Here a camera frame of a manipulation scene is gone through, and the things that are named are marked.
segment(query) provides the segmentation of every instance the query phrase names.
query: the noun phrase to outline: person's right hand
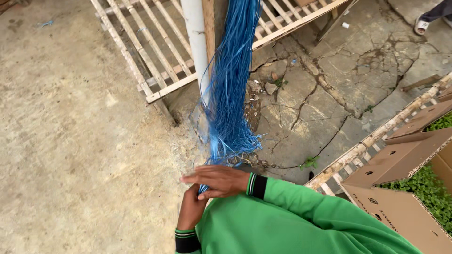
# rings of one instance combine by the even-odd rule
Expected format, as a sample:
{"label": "person's right hand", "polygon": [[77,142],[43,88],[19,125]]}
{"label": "person's right hand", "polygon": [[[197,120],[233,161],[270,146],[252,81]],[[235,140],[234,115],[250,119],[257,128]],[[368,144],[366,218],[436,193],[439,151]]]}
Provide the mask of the person's right hand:
{"label": "person's right hand", "polygon": [[225,198],[246,192],[250,174],[238,169],[221,165],[205,165],[196,167],[196,172],[181,177],[184,183],[197,183],[209,186],[209,189],[198,196],[199,200],[209,198]]}

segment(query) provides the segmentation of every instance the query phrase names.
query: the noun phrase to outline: sandal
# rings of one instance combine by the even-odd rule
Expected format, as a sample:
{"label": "sandal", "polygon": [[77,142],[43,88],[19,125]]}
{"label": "sandal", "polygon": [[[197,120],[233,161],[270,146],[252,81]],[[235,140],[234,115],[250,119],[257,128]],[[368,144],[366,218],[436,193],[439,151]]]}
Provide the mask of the sandal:
{"label": "sandal", "polygon": [[419,20],[419,18],[420,17],[418,17],[416,19],[416,22],[414,23],[414,29],[413,30],[414,30],[414,32],[417,35],[424,35],[425,31],[427,31],[427,27],[428,27],[428,25],[430,25],[430,23],[426,22],[426,21]]}
{"label": "sandal", "polygon": [[446,17],[443,17],[443,20],[452,28],[452,21],[448,20]]}

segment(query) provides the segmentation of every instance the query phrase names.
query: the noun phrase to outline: green plant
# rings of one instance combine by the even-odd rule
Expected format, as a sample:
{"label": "green plant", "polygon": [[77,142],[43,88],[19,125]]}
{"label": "green plant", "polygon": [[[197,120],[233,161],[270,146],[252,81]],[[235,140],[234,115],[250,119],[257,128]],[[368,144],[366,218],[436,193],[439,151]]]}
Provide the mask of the green plant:
{"label": "green plant", "polygon": [[287,83],[289,83],[289,81],[287,80],[283,80],[284,78],[280,78],[274,81],[274,85],[276,85],[277,87],[281,87],[283,85],[286,85]]}
{"label": "green plant", "polygon": [[314,167],[315,169],[317,168],[317,160],[318,160],[318,156],[316,157],[307,157],[305,162],[303,162],[302,164],[298,165],[298,167],[300,168],[300,170],[303,170],[303,168],[309,168],[309,167]]}
{"label": "green plant", "polygon": [[443,181],[438,180],[431,165],[422,167],[410,179],[380,185],[380,188],[414,193],[452,236],[452,198]]}
{"label": "green plant", "polygon": [[374,107],[375,107],[375,106],[369,105],[369,106],[367,106],[367,108],[364,110],[364,112],[370,111],[370,113],[372,113]]}
{"label": "green plant", "polygon": [[426,132],[452,127],[452,112],[434,121],[425,128]]}

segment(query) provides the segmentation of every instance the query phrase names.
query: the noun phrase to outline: blue plastic strand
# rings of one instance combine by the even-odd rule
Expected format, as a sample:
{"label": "blue plastic strand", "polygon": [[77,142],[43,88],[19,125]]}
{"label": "blue plastic strand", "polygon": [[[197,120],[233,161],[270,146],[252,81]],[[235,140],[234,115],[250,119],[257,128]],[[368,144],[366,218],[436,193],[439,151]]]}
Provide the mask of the blue plastic strand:
{"label": "blue plastic strand", "polygon": [[[225,33],[215,52],[215,61],[210,62],[213,68],[207,89],[209,103],[204,107],[210,136],[210,158],[206,164],[225,165],[229,158],[262,148],[258,140],[261,136],[250,130],[243,108],[261,11],[261,0],[229,1]],[[199,193],[207,188],[202,185]]]}

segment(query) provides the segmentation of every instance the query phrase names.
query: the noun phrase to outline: white pipe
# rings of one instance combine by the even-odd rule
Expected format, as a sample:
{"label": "white pipe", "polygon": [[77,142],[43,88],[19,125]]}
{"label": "white pipe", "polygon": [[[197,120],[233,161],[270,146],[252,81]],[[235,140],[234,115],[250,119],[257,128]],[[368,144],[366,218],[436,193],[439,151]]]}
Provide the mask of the white pipe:
{"label": "white pipe", "polygon": [[185,26],[187,27],[188,40],[192,48],[193,62],[198,74],[198,84],[201,96],[205,102],[209,103],[209,93],[206,92],[209,86],[206,36],[204,35],[204,14],[202,12],[202,0],[180,0],[184,11]]}

